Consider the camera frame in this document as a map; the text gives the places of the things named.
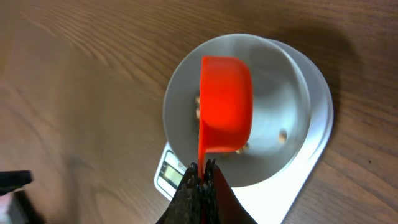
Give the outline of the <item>red measuring scoop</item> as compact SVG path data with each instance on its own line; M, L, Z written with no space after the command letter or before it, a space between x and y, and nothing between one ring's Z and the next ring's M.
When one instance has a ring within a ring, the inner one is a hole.
M207 153L234 152L248 141L253 87L248 66L236 57L206 55L200 74L198 175Z

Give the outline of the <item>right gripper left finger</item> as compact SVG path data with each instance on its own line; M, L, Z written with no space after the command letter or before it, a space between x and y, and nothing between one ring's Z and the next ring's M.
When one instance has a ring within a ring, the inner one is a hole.
M185 171L166 211L156 224L200 224L202 216L201 178L192 162Z

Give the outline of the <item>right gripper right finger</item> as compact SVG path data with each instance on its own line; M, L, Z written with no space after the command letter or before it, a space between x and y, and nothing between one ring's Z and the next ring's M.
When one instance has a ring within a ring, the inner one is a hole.
M215 160L206 162L203 199L204 223L253 224L256 221L239 203Z

